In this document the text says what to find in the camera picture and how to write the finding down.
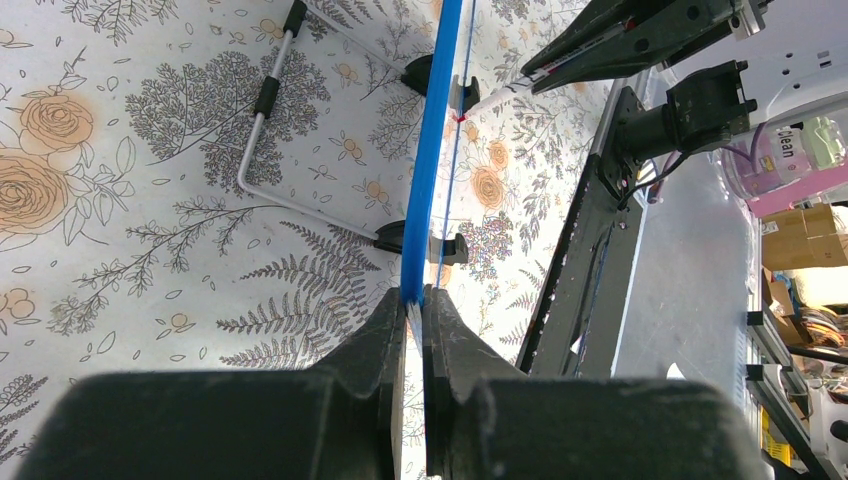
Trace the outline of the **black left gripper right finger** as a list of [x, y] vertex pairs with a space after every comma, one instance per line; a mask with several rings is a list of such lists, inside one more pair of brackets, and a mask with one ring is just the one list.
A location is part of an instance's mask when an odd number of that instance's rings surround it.
[[422, 305], [426, 469], [444, 479], [765, 479], [747, 422], [716, 388], [665, 379], [531, 377]]

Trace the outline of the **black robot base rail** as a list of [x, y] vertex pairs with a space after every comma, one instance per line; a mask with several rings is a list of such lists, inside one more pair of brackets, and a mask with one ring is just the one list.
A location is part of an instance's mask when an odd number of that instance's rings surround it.
[[519, 353], [518, 368], [531, 376], [613, 374], [643, 210], [618, 210], [599, 167], [613, 157], [618, 120], [641, 108], [632, 87], [615, 84]]

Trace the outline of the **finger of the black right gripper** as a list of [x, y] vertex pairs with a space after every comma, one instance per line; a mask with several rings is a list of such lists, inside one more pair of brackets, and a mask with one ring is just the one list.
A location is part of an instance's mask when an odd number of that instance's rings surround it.
[[654, 65], [648, 20], [654, 1], [591, 1], [567, 29], [527, 61], [527, 77], [629, 77]]
[[[648, 40], [649, 55], [656, 63], [644, 70], [656, 65], [674, 66], [730, 35], [744, 39], [760, 32], [765, 28], [769, 5], [767, 1], [749, 0], [654, 2], [656, 14], [648, 20]], [[571, 83], [618, 78], [627, 77], [547, 77], [532, 91], [544, 93]]]

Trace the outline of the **white red whiteboard marker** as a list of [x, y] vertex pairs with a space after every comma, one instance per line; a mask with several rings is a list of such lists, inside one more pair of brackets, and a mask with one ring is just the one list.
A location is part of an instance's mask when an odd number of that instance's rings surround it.
[[461, 114], [455, 115], [454, 119], [458, 123], [462, 123], [469, 116], [483, 113], [485, 111], [491, 110], [494, 107], [500, 106], [514, 98], [528, 95], [532, 91], [532, 88], [535, 84], [539, 83], [541, 80], [546, 79], [547, 77], [550, 77], [553, 73], [556, 73], [563, 66], [571, 63], [575, 58], [578, 58], [585, 52], [592, 50], [596, 46], [614, 38], [615, 36], [621, 33], [632, 29], [635, 26], [636, 22], [633, 18], [614, 24], [612, 27], [608, 28], [603, 33], [595, 36], [591, 40], [584, 42], [571, 52], [562, 55], [561, 57], [543, 65], [538, 69], [532, 70], [528, 74], [522, 74], [520, 77], [517, 77], [512, 82], [498, 89], [495, 93], [488, 95], [475, 105], [468, 107]]

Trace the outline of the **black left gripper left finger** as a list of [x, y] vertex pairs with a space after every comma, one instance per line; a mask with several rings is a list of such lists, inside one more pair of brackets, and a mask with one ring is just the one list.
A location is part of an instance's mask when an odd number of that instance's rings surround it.
[[59, 401], [20, 479], [394, 479], [406, 334], [397, 289], [301, 370], [113, 373]]

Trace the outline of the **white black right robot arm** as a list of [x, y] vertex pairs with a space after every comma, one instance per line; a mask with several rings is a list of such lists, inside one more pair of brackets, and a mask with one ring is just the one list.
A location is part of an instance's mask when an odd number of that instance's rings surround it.
[[[737, 35], [765, 28], [765, 1], [591, 1], [521, 69], [541, 94], [567, 84], [670, 68]], [[809, 41], [780, 54], [730, 59], [697, 70], [659, 107], [617, 109], [596, 164], [633, 171], [661, 154], [692, 155], [727, 144], [755, 124], [847, 89], [847, 46]]]

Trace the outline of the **blue framed whiteboard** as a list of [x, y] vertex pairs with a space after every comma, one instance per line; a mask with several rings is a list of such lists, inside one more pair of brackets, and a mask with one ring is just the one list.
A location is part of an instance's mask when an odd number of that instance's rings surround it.
[[477, 7], [476, 1], [442, 4], [405, 219], [400, 298], [406, 306], [423, 303], [429, 272], [430, 263], [413, 260], [413, 250], [422, 246], [429, 230], [443, 237], [433, 219], [434, 205], [440, 189], [440, 165], [450, 161], [456, 144], [446, 130], [456, 124], [454, 116], [458, 115], [447, 105], [448, 84], [453, 74], [458, 74], [464, 84], [470, 83], [468, 57]]

